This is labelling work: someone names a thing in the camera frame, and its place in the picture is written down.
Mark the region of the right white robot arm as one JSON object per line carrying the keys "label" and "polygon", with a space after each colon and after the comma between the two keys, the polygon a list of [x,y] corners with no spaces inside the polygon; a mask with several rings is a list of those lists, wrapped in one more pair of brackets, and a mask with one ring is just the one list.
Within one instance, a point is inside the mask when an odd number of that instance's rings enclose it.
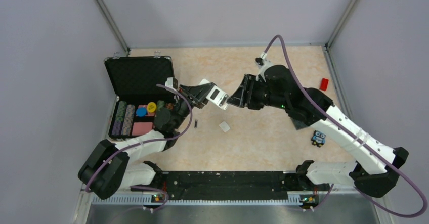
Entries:
{"label": "right white robot arm", "polygon": [[296,182],[304,190],[319,184],[341,184],[380,198],[397,184],[399,175],[394,168],[400,168],[408,157],[406,149],[386,146],[359,128],[323,92],[300,89],[283,65],[262,68],[259,75],[244,75],[227,102],[251,110],[265,106],[283,109],[290,118],[326,134],[353,156],[351,162],[307,160],[299,165]]}

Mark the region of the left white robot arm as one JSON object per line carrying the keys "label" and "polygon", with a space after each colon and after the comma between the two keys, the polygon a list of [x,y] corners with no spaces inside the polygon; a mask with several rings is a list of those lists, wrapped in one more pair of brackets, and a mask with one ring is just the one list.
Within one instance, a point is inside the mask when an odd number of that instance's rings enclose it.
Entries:
{"label": "left white robot arm", "polygon": [[86,185],[86,192],[94,192],[99,198],[107,199],[124,187],[145,185],[150,190],[159,189],[162,176],[152,165],[145,163],[140,168],[132,168],[132,163],[146,155],[170,149],[182,136],[177,129],[187,116],[193,116],[193,108],[203,108],[207,102],[222,110],[227,108],[228,94],[206,79],[198,86],[164,85],[163,89],[175,96],[166,99],[164,106],[156,108],[153,119],[149,120],[152,127],[146,134],[116,143],[105,139],[96,145],[78,172],[78,178]]}

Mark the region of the white battery cover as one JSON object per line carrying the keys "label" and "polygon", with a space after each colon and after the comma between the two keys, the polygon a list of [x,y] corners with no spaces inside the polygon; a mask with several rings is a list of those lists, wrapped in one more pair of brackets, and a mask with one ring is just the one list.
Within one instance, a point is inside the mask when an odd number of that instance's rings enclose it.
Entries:
{"label": "white battery cover", "polygon": [[228,125],[228,123],[227,122],[225,122],[225,121],[223,121],[223,122],[221,122],[220,124],[219,124],[219,127],[221,128],[221,130],[223,131],[223,132],[228,132],[231,128],[230,128],[230,126]]}

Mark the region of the white remote control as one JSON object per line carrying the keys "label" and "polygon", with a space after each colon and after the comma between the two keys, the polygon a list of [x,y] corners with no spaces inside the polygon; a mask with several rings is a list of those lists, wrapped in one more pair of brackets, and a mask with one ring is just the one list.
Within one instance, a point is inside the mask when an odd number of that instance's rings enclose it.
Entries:
{"label": "white remote control", "polygon": [[201,80],[199,85],[205,84],[212,86],[206,99],[215,104],[220,109],[226,110],[228,108],[227,99],[229,98],[229,95],[224,90],[219,88],[215,83],[210,82],[204,78]]}

